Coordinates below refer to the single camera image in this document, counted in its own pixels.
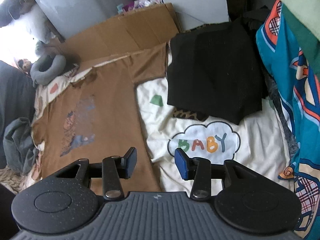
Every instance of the gray travel pillow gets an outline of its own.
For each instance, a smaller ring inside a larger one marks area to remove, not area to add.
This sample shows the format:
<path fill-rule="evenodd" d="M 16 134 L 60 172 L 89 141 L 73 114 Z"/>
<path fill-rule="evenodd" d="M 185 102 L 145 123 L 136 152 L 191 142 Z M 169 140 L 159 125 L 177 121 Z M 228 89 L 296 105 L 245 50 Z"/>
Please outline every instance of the gray travel pillow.
<path fill-rule="evenodd" d="M 57 76 L 61 75 L 66 67 L 66 58 L 63 55 L 56 55 L 51 66 L 46 69 L 45 65 L 48 63 L 48 57 L 48 55 L 41 56 L 31 67 L 30 75 L 34 87 L 36 85 L 48 85 Z"/>

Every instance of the gray cloth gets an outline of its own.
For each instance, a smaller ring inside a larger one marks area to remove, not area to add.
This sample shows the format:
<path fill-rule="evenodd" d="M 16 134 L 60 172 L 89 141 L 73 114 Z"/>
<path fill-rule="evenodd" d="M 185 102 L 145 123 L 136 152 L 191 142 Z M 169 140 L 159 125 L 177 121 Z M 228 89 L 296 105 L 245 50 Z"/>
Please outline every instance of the gray cloth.
<path fill-rule="evenodd" d="M 19 117 L 32 121 L 35 95 L 30 77 L 0 61 L 0 169 L 7 165 L 3 149 L 4 129 Z"/>
<path fill-rule="evenodd" d="M 47 56 L 48 55 L 41 56 L 31 67 L 30 75 L 34 87 L 36 85 L 48 85 L 52 80 L 63 73 L 67 64 L 66 58 L 63 55 L 56 55 L 51 66 L 47 70 L 42 71 L 41 69 L 46 64 Z"/>
<path fill-rule="evenodd" d="M 39 151 L 33 144 L 28 118 L 20 117 L 7 126 L 3 148 L 10 169 L 23 174 L 31 170 Z"/>

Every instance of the gray ribbed surface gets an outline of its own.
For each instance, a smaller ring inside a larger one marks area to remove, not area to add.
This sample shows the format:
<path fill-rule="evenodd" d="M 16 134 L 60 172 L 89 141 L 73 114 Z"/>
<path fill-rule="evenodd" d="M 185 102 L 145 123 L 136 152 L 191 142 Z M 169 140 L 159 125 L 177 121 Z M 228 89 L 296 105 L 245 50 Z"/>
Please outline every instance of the gray ribbed surface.
<path fill-rule="evenodd" d="M 62 236 L 21 232 L 15 240 L 218 240 L 300 239 L 292 232 L 257 237 L 238 232 L 219 220 L 207 203 L 185 192 L 131 192 L 123 201 L 107 203 L 94 222 Z"/>

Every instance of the green fabric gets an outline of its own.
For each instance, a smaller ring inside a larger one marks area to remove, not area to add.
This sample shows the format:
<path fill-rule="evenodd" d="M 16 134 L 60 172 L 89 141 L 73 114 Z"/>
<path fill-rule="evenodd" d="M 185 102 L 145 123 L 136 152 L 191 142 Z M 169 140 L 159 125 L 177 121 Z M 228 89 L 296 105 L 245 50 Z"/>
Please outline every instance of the green fabric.
<path fill-rule="evenodd" d="M 163 106 L 162 96 L 160 95 L 154 95 L 151 99 L 150 103 L 156 105 L 156 106 Z"/>
<path fill-rule="evenodd" d="M 292 14 L 320 40 L 320 0 L 281 0 Z"/>
<path fill-rule="evenodd" d="M 318 77 L 318 80 L 320 80 L 320 41 L 308 30 L 308 28 L 299 22 L 286 5 L 282 6 L 282 13 L 313 72 Z"/>

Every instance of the cloud graphic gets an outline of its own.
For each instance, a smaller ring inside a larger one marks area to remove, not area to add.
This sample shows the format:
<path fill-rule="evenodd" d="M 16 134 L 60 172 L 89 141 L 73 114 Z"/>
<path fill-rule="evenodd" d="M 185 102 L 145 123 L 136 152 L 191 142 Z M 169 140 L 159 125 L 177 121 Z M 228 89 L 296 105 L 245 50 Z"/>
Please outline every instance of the cloud graphic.
<path fill-rule="evenodd" d="M 211 122 L 208 125 L 194 124 L 178 133 L 168 142 L 168 152 L 174 156 L 176 148 L 182 148 L 190 158 L 202 157 L 211 163 L 223 164 L 233 159 L 239 150 L 241 138 L 226 122 Z"/>

